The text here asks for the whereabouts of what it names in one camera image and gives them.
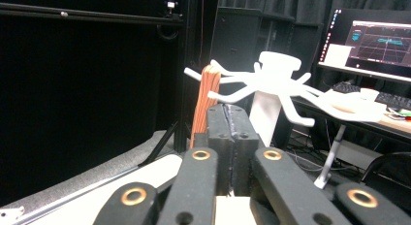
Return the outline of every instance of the black wall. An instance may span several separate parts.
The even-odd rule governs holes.
[[[0,2],[139,16],[159,8],[158,0]],[[158,107],[175,96],[178,46],[159,39],[156,25],[2,14],[0,27],[0,206],[174,120],[175,106]]]
[[[253,72],[255,47],[261,23],[259,10],[218,8],[210,50],[210,59],[216,60],[225,69],[233,72]],[[244,88],[242,82],[221,84],[219,93],[231,95]],[[249,112],[253,96],[248,96],[235,105]]]

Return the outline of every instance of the cable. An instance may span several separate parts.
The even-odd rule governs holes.
[[[322,82],[325,86],[327,86],[327,87],[329,87],[329,88],[332,88],[332,85],[327,84],[327,83],[324,81],[324,79],[321,79],[321,82]]]
[[[337,160],[337,163],[339,164],[339,166],[342,166],[343,162],[344,162],[344,161]],[[360,168],[359,168],[359,167],[354,166],[354,165],[349,164],[349,163],[346,163],[346,164],[348,164],[350,167],[356,168],[356,170],[348,169],[347,171],[342,171],[342,172],[340,172],[343,176],[345,176],[345,177],[356,177],[356,176],[358,176],[358,175],[360,174]]]
[[[332,143],[330,142],[330,133],[329,133],[329,123],[327,123],[327,119],[326,120],[326,131],[327,131],[327,141],[329,142],[329,149],[332,149]]]
[[[377,147],[381,144],[381,142],[383,141],[383,139],[380,139],[380,142],[378,142],[378,144],[375,146],[375,148],[373,149],[374,151],[377,149]]]
[[[305,143],[302,143],[302,142],[297,140],[300,137],[306,137]],[[314,146],[308,146],[308,140],[310,139],[310,136],[301,135],[301,136],[293,137],[291,139],[294,142],[296,142],[298,144],[301,144],[301,145],[288,144],[286,146],[286,148],[291,149],[291,150],[293,150],[294,152],[297,152],[297,153],[309,154],[310,156],[312,156],[313,158],[315,158],[316,160],[318,160],[321,163],[324,163],[326,161],[325,156],[323,156],[322,153],[320,153],[317,149],[315,149]]]
[[[301,157],[301,156],[298,156],[296,153],[293,154],[293,153],[291,153],[291,152],[289,152],[289,151],[286,151],[286,152],[287,152],[288,154],[290,154],[290,155],[293,155],[293,156],[296,158],[297,164],[300,166],[300,168],[302,168],[302,169],[304,169],[304,170],[306,170],[306,171],[319,172],[319,171],[323,170],[323,166],[321,166],[321,165],[318,165],[318,164],[316,164],[316,163],[314,163],[314,162],[312,162],[312,161],[310,161],[310,160],[307,160],[307,159],[305,159],[305,158],[303,158],[303,157]],[[302,166],[300,165],[300,162],[297,160],[297,158],[302,159],[302,160],[304,160],[305,162],[308,162],[308,163],[310,163],[310,164],[312,164],[312,165],[314,165],[314,166],[317,166],[317,167],[319,167],[319,169],[316,169],[316,170],[306,169],[305,167],[302,167]],[[351,169],[352,167],[353,167],[353,166],[342,167],[342,168],[331,168],[331,170],[332,170],[332,171],[342,171],[342,170]]]

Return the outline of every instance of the tentacle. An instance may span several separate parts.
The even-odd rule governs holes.
[[[255,73],[261,73],[263,70],[261,70],[261,65],[259,62],[254,63],[254,72]]]
[[[315,120],[313,118],[301,117],[297,113],[296,108],[288,95],[278,95],[278,98],[280,99],[285,115],[292,123],[308,127],[314,126]]]
[[[305,73],[304,75],[302,75],[298,80],[296,80],[297,82],[303,84],[305,82],[307,82],[309,79],[311,78],[311,74],[310,73]]]
[[[342,112],[334,108],[331,104],[325,102],[324,100],[321,100],[318,97],[315,97],[314,95],[305,91],[301,94],[301,97],[308,100],[329,115],[341,120],[377,122],[381,119],[380,112]]]
[[[231,82],[244,82],[244,77],[226,77],[220,79],[220,84],[231,83]]]
[[[217,61],[215,61],[214,59],[211,59],[210,63],[211,66],[219,68],[221,75],[223,76],[227,76],[227,77],[236,77],[236,76],[243,76],[243,75],[249,75],[249,74],[253,74],[253,73],[249,73],[249,72],[230,72],[227,71],[225,68],[223,68]]]
[[[211,99],[217,99],[220,102],[232,104],[232,103],[235,103],[235,102],[241,100],[242,98],[250,95],[253,92],[255,92],[255,89],[253,89],[252,87],[249,87],[249,86],[245,86],[244,88],[240,89],[239,91],[237,91],[237,92],[235,92],[231,95],[228,95],[228,96],[223,96],[223,95],[220,95],[216,92],[209,91],[208,92],[208,97],[211,98]]]
[[[311,93],[311,94],[314,94],[316,96],[321,96],[321,95],[324,94],[324,92],[318,90],[317,88],[310,87],[310,86],[304,85],[304,84],[302,85],[302,89],[309,92],[309,93]]]
[[[184,74],[193,78],[196,81],[201,81],[202,80],[202,75],[197,73],[196,71],[190,69],[190,68],[185,68],[184,69]]]

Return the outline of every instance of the black curtain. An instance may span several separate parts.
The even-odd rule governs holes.
[[[157,3],[164,6],[162,0],[0,2],[153,20],[162,11]],[[161,40],[156,23],[17,14],[4,5],[0,13],[0,207],[167,129],[182,74],[180,45]]]
[[[218,6],[259,9],[265,15],[281,14],[293,16],[296,22],[323,23],[325,24],[324,27],[327,28],[331,11],[334,9],[410,11],[411,0],[219,0]],[[352,75],[323,71],[315,66],[311,69],[311,74],[310,85],[322,91],[328,90],[331,85],[338,81],[352,78]],[[408,98],[411,97],[411,85],[409,84],[381,80],[376,82],[376,84],[383,85],[385,92]],[[320,148],[328,149],[328,136],[331,139],[334,137],[338,124],[326,121],[321,117],[314,116],[314,118],[316,118],[316,123],[310,130],[313,143]],[[375,138],[370,134],[351,129],[345,133],[344,139],[372,149],[377,147],[377,150],[380,152],[392,152],[409,148],[409,146],[392,144]]]

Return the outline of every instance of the metal stand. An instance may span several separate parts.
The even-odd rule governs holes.
[[[339,127],[338,133],[336,134],[334,141],[332,142],[332,149],[330,150],[329,155],[327,156],[326,163],[324,164],[323,171],[321,171],[321,174],[314,181],[315,186],[317,186],[318,188],[323,189],[324,186],[327,184],[327,181],[329,181],[330,177],[332,176],[330,174],[330,169],[332,167],[332,162],[335,158],[335,155],[338,152],[339,145],[341,144],[345,128],[345,125],[341,125]]]
[[[154,147],[153,151],[148,155],[148,157],[142,161],[139,164],[139,167],[145,166],[147,164],[152,163],[155,158],[157,158],[158,154],[160,154],[160,151],[163,149],[164,145],[166,145],[167,141],[170,139],[172,134],[175,131],[175,128],[177,127],[178,121],[174,123],[167,131],[166,134],[161,138],[161,140],[158,142],[158,144]]]

